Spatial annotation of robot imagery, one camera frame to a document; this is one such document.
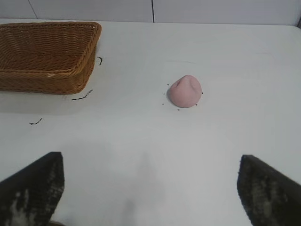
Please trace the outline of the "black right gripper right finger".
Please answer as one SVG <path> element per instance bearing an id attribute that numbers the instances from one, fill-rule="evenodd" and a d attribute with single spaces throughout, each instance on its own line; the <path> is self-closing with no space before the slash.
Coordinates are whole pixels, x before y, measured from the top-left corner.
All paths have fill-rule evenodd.
<path id="1" fill-rule="evenodd" d="M 299 226 L 301 186 L 253 155 L 240 160 L 237 191 L 253 226 Z"/>

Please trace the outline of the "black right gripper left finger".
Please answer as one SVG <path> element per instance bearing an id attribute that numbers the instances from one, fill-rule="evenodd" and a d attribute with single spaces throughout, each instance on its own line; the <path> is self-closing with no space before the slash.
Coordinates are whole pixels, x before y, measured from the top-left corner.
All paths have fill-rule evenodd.
<path id="1" fill-rule="evenodd" d="M 61 152 L 49 152 L 0 183 L 2 226 L 47 226 L 64 192 Z"/>

